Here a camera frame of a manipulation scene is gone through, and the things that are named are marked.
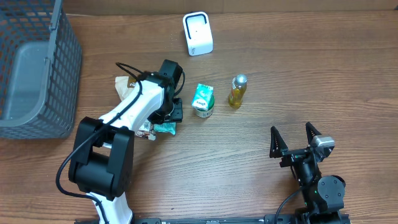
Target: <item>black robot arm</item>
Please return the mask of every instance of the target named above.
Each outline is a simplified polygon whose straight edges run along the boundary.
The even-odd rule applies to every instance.
[[[345,181],[338,176],[322,177],[318,162],[328,157],[335,147],[330,136],[322,135],[311,123],[305,125],[308,146],[289,150],[278,130],[271,127],[271,158],[281,158],[281,167],[290,167],[303,194],[305,207],[296,209],[296,223],[349,223],[348,216],[341,216],[344,208]]]

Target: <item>silver bottle cap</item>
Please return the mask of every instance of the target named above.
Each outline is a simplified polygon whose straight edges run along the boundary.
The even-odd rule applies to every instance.
[[[239,74],[236,77],[236,82],[238,84],[242,85],[242,84],[245,84],[246,82],[248,82],[248,78],[245,75],[243,75],[243,74]]]

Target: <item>gray basket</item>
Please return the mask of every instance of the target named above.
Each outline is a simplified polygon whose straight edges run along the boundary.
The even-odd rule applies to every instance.
[[[62,0],[0,0],[0,48],[0,137],[67,137],[81,47]]]

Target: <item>wall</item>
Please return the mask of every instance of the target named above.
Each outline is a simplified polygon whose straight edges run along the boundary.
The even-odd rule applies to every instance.
[[[67,13],[84,15],[367,11],[397,5],[398,0],[64,0]]]

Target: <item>green carton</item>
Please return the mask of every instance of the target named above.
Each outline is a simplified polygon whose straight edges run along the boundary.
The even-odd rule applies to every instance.
[[[198,110],[209,110],[210,100],[213,96],[213,87],[198,84],[195,96],[192,100],[192,107]]]

